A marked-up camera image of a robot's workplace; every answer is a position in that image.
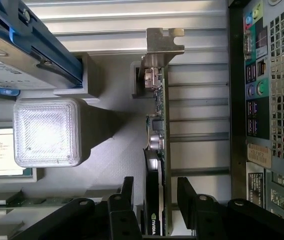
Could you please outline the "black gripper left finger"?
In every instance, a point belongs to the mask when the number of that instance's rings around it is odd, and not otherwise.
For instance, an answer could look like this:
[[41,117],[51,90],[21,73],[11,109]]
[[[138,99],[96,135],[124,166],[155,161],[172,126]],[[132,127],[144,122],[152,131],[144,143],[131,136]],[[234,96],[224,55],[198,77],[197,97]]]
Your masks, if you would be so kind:
[[133,211],[134,178],[124,178],[121,191],[95,203],[77,198],[14,236],[15,240],[140,240]]

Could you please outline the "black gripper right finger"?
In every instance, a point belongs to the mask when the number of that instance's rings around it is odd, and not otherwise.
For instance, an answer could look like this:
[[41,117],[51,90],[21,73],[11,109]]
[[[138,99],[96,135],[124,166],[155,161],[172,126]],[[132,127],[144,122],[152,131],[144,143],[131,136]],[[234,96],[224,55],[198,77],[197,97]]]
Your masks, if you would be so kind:
[[284,218],[241,198],[222,205],[186,177],[177,179],[177,204],[197,240],[284,240]]

